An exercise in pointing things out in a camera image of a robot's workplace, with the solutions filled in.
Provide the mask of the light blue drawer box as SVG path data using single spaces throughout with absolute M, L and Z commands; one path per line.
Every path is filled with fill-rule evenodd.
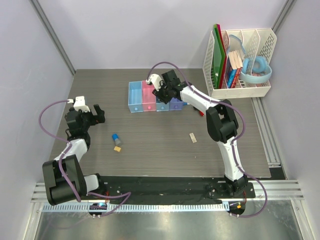
M 128 84 L 128 108 L 131 113 L 143 112 L 142 82 L 132 81 Z

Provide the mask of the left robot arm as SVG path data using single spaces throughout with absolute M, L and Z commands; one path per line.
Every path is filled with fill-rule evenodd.
M 106 195 L 107 188 L 101 176 L 98 173 L 85 176 L 80 167 L 80 160 L 91 145 L 89 128 L 105 122 L 105 112 L 98 104 L 93 107 L 96 115 L 74 107 L 69 109 L 64 116 L 68 126 L 67 138 L 63 140 L 66 147 L 59 156 L 42 165 L 46 196 L 52 206 L 80 201 L 87 193 L 97 200 Z

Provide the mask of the beige eraser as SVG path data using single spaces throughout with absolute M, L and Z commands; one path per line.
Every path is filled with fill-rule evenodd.
M 192 143 L 196 143 L 196 142 L 197 142 L 197 139 L 196 139 L 196 137 L 195 137 L 195 135 L 194 135 L 193 132 L 191 132 L 191 133 L 189 134 L 189 136 L 190 136 L 190 139 L 191 139 Z

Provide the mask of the blue glue stick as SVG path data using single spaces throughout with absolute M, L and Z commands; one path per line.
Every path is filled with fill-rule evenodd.
M 120 147 L 122 145 L 122 141 L 116 133 L 114 133 L 111 137 L 114 141 L 115 146 Z

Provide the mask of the yellow sticky note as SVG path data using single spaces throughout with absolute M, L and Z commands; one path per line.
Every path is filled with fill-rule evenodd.
M 116 151 L 116 152 L 120 152 L 120 151 L 121 151 L 121 148 L 118 147 L 118 146 L 115 146 L 113 150 Z

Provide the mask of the purple drawer box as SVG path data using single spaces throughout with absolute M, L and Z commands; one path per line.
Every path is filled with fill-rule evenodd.
M 169 110 L 170 111 L 180 111 L 183 109 L 184 102 L 179 100 L 178 98 L 172 98 L 169 102 Z

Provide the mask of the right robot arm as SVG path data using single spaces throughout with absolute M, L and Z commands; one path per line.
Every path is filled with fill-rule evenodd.
M 236 140 L 239 123 L 231 102 L 209 97 L 186 80 L 181 82 L 174 70 L 163 73 L 162 76 L 151 74 L 145 82 L 154 87 L 152 93 L 161 102 L 168 103 L 176 98 L 205 115 L 207 132 L 218 144 L 222 155 L 226 193 L 233 198 L 243 194 L 248 178 L 239 156 Z

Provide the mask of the pink drawer box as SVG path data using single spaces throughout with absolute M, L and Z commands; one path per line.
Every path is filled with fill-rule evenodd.
M 156 96 L 153 95 L 153 85 L 142 81 L 142 107 L 144 112 L 156 111 Z

